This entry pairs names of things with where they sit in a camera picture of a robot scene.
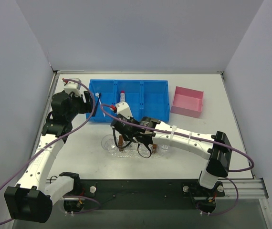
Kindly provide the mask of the clear holder with brown ends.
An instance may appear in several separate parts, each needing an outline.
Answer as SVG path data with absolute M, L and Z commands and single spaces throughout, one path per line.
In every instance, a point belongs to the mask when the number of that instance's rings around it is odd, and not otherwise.
M 126 145 L 126 142 L 124 141 L 123 136 L 120 135 L 118 137 L 118 146 L 119 147 L 124 147 L 125 145 Z M 151 147 L 152 153 L 155 154 L 157 152 L 157 145 L 153 144 L 150 147 Z

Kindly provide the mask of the clear plastic cup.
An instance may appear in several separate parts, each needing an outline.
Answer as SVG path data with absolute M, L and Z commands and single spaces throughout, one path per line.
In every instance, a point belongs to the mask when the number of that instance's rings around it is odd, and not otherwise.
M 168 150 L 169 150 L 169 146 L 167 146 L 167 145 L 157 145 L 158 152 L 166 152 Z
M 101 147 L 106 151 L 115 151 L 117 149 L 113 135 L 106 135 L 101 140 Z

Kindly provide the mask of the red-capped toothpaste tube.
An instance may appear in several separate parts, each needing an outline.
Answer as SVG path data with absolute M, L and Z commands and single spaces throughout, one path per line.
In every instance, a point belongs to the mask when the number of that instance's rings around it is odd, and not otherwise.
M 125 91 L 124 90 L 121 90 L 120 91 L 120 94 L 119 94 L 119 102 L 125 102 L 126 101 L 126 94 L 125 94 Z

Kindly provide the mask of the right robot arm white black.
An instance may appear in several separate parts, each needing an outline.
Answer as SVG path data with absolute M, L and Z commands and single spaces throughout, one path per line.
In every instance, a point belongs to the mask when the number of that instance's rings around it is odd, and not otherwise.
M 160 120 L 143 117 L 140 121 L 123 115 L 111 122 L 114 132 L 118 132 L 128 143 L 165 145 L 185 150 L 207 160 L 199 177 L 199 185 L 213 189 L 220 177 L 229 173 L 232 150 L 227 135 L 217 131 L 214 135 L 199 134 L 179 129 Z

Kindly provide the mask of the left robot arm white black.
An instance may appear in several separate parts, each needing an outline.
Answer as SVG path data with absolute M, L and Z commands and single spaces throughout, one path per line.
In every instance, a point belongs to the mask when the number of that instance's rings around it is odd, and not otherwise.
M 7 187 L 5 201 L 12 219 L 45 223 L 53 205 L 66 194 L 77 196 L 82 192 L 77 173 L 62 172 L 47 186 L 46 179 L 56 156 L 72 131 L 72 121 L 78 114 L 94 110 L 92 93 L 62 91 L 52 96 L 52 110 L 46 117 L 34 159 L 29 163 L 15 186 Z

